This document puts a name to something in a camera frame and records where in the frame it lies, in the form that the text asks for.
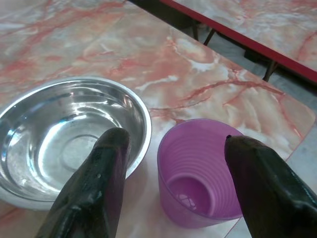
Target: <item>bowl rim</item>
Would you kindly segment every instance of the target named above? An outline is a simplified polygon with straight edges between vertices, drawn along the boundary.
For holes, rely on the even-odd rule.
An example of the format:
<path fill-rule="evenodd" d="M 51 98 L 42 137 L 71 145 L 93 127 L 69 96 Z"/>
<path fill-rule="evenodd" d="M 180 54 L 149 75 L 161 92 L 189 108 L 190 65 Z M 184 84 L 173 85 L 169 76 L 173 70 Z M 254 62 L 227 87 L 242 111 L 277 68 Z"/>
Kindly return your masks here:
<path fill-rule="evenodd" d="M 240 135 L 243 135 L 243 133 L 241 133 L 238 129 L 226 124 L 226 123 L 223 123 L 221 121 L 218 121 L 218 120 L 213 120 L 213 119 L 205 119 L 205 118 L 196 118 L 196 119 L 189 119 L 189 120 L 186 120 L 186 121 L 183 121 L 179 124 L 176 124 L 175 126 L 173 126 L 172 128 L 170 128 L 166 133 L 165 135 L 163 136 L 162 140 L 160 141 L 159 145 L 158 145 L 158 154 L 157 154 L 157 164 L 158 164 L 158 176 L 160 177 L 161 181 L 163 182 L 163 185 L 165 186 L 165 188 L 167 189 L 168 193 L 171 195 L 171 197 L 179 204 L 181 205 L 182 207 L 184 207 L 186 210 L 190 211 L 191 213 L 197 215 L 197 216 L 200 216 L 200 217 L 203 217 L 203 218 L 206 218 L 206 219 L 211 219 L 211 220 L 214 220 L 214 221 L 220 221 L 220 222 L 225 222 L 225 221 L 230 221 L 230 220 L 234 220 L 234 219 L 238 219 L 238 218 L 241 218 L 243 216 L 243 214 L 237 214 L 237 215 L 234 215 L 234 216 L 231 216 L 231 217 L 213 217 L 213 216 L 209 216 L 209 215 L 206 215 L 206 214 L 203 214 L 203 213 L 200 213 L 200 212 L 196 212 L 196 211 L 193 211 L 193 210 L 190 210 L 188 209 L 188 207 L 186 207 L 182 202 L 180 202 L 176 196 L 172 193 L 172 191 L 170 190 L 170 188 L 167 186 L 167 183 L 165 181 L 165 179 L 163 178 L 163 175 L 162 175 L 162 168 L 161 168 L 161 164 L 159 163 L 159 158 L 161 157 L 161 146 L 164 142 L 164 140 L 169 136 L 170 133 L 172 133 L 174 130 L 176 130 L 177 128 L 181 127 L 181 126 L 184 126 L 186 124 L 190 124 L 190 123 L 193 123 L 193 122 L 196 122 L 196 121 L 205 121 L 205 122 L 211 122 L 211 123 L 218 123 L 218 124 L 222 124 L 222 125 L 225 125 L 227 127 L 231 127 L 233 128 L 234 130 L 237 131 L 238 134 Z"/>
<path fill-rule="evenodd" d="M 65 83 L 80 82 L 82 80 L 87 80 L 87 81 L 93 80 L 96 83 L 99 82 L 99 83 L 105 83 L 107 85 L 116 86 L 116 88 L 124 91 L 132 100 L 134 100 L 141 109 L 140 112 L 144 118 L 143 126 L 145 128 L 144 130 L 145 137 L 142 142 L 141 150 L 137 154 L 135 161 L 133 162 L 131 167 L 127 169 L 126 177 L 125 177 L 127 179 L 136 170 L 136 168 L 144 159 L 146 152 L 148 151 L 148 148 L 150 146 L 150 141 L 151 141 L 151 135 L 152 135 L 152 122 L 151 122 L 150 113 L 145 103 L 142 101 L 142 99 L 136 93 L 134 93 L 131 89 L 129 89 L 128 87 L 124 86 L 121 83 L 118 83 L 110 79 L 95 77 L 95 76 L 73 76 L 73 77 L 65 77 L 61 79 L 50 80 L 37 87 L 34 87 L 30 90 L 25 91 L 20 96 L 15 97 L 9 103 L 5 104 L 2 107 L 2 110 L 0 110 L 0 119 L 16 104 L 20 103 L 26 98 L 42 90 L 45 90 L 57 85 L 65 84 Z M 0 199 L 16 207 L 31 209 L 31 210 L 50 210 L 50 208 L 52 207 L 54 203 L 54 201 L 39 201 L 39 200 L 23 198 L 22 196 L 19 196 L 18 194 L 9 192 L 8 190 L 4 189 L 1 185 L 0 185 Z"/>

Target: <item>red table edge trim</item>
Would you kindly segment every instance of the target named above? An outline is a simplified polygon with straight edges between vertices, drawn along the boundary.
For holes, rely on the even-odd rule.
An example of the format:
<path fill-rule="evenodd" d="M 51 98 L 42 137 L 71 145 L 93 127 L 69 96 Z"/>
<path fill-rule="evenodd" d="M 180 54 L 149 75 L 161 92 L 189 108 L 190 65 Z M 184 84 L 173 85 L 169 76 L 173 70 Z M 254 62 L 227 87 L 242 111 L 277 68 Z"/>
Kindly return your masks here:
<path fill-rule="evenodd" d="M 211 20 L 203 15 L 201 15 L 198 12 L 195 12 L 194 10 L 187 8 L 173 0 L 160 0 L 162 3 L 179 10 L 180 12 L 190 16 L 191 18 L 200 21 L 211 28 L 215 29 L 216 31 L 219 31 L 220 33 L 223 33 L 227 37 L 241 43 L 242 45 L 259 52 L 260 54 L 278 62 L 279 64 L 286 66 L 287 68 L 291 69 L 294 72 L 297 72 L 307 79 L 317 82 L 317 71 L 314 71 L 311 68 L 308 68 L 307 66 L 304 66 L 287 56 L 282 55 L 281 53 L 276 52 L 275 50 L 270 49 L 267 46 L 264 46 L 249 37 L 246 37 L 214 20 Z"/>

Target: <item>cup rim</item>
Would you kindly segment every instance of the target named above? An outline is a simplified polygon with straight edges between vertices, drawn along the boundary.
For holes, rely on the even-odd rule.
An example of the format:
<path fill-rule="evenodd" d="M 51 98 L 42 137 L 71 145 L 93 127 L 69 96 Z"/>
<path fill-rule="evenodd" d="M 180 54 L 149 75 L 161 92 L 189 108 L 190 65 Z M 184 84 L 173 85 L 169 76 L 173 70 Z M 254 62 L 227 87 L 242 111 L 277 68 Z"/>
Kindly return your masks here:
<path fill-rule="evenodd" d="M 241 135 L 243 135 L 239 130 L 237 130 L 236 128 L 226 124 L 226 123 L 223 123 L 221 121 L 218 121 L 218 120 L 212 120 L 212 119 L 190 119 L 190 120 L 186 120 L 186 121 L 183 121 L 175 126 L 173 126 L 171 129 L 169 129 L 167 131 L 167 133 L 163 136 L 162 140 L 160 141 L 159 143 L 159 146 L 158 146 L 158 155 L 157 155 L 157 164 L 158 164 L 158 175 L 160 176 L 161 178 L 161 181 L 164 183 L 164 186 L 166 187 L 167 191 L 169 192 L 169 194 L 177 201 L 178 204 L 180 204 L 182 207 L 186 208 L 188 211 L 198 215 L 198 216 L 201 216 L 201 217 L 204 217 L 204 218 L 207 218 L 207 219 L 213 219 L 215 221 L 229 221 L 229 220 L 234 220 L 234 219 L 237 219 L 237 218 L 241 218 L 243 216 L 243 214 L 238 214 L 236 216 L 232 216 L 232 217 L 223 217 L 223 218 L 215 218 L 215 217 L 212 217 L 212 216 L 208 216 L 208 215 L 205 215 L 203 213 L 199 213 L 199 212 L 196 212 L 196 211 L 193 211 L 193 210 L 190 210 L 188 209 L 188 207 L 186 207 L 182 202 L 180 202 L 176 196 L 172 193 L 172 191 L 170 190 L 170 188 L 167 186 L 167 183 L 165 181 L 165 179 L 163 178 L 162 176 L 162 172 L 161 172 L 161 165 L 159 163 L 159 158 L 161 156 L 161 147 L 162 147 L 162 143 L 163 141 L 166 139 L 166 137 L 168 137 L 168 135 L 174 131 L 175 129 L 177 129 L 178 127 L 180 127 L 181 125 L 184 125 L 186 123 L 189 123 L 189 122 L 193 122 L 193 121 L 208 121 L 208 122 L 217 122 L 217 123 L 220 123 L 220 124 L 223 124 L 223 125 L 226 125 L 226 126 L 229 126 L 233 129 L 235 129 L 238 133 L 240 133 Z"/>

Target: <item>table leg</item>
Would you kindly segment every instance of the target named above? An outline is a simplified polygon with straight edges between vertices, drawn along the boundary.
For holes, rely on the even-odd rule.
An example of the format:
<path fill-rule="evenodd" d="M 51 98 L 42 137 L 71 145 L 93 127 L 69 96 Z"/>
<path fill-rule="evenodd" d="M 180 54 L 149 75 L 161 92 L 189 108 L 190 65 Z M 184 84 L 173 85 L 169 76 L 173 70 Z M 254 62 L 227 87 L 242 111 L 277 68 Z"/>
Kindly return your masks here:
<path fill-rule="evenodd" d="M 268 65 L 268 68 L 267 68 L 267 70 L 265 72 L 265 76 L 263 78 L 264 81 L 268 82 L 270 76 L 272 75 L 274 70 L 276 70 L 277 66 L 278 66 L 277 62 L 275 62 L 273 60 L 270 61 L 269 65 Z"/>
<path fill-rule="evenodd" d="M 197 28 L 197 21 L 195 19 L 192 20 L 192 27 L 193 27 L 194 39 L 198 41 L 198 28 Z"/>
<path fill-rule="evenodd" d="M 204 42 L 204 45 L 208 45 L 209 41 L 211 40 L 212 36 L 214 35 L 214 33 L 216 32 L 216 30 L 212 29 L 209 33 L 209 35 L 207 36 L 205 42 Z"/>

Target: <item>marble pattern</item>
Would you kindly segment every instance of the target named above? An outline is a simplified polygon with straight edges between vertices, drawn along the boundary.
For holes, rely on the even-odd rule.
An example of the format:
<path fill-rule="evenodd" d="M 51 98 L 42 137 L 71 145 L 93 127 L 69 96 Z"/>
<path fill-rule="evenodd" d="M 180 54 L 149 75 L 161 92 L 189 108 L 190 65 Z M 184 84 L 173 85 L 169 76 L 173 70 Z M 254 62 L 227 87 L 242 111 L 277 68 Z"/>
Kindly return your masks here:
<path fill-rule="evenodd" d="M 179 3 L 312 69 L 315 73 L 310 79 L 316 81 L 317 2 L 315 0 L 162 1 L 169 5 L 173 5 L 173 2 Z"/>
<path fill-rule="evenodd" d="M 156 153 L 175 124 L 216 119 L 287 159 L 315 122 L 308 107 L 127 1 L 0 2 L 0 106 L 78 75 L 118 81 L 148 106 L 154 136 L 126 182 L 118 238 L 223 238 L 237 222 L 186 230 L 162 212 Z M 33 237 L 45 214 L 0 202 L 0 237 Z"/>

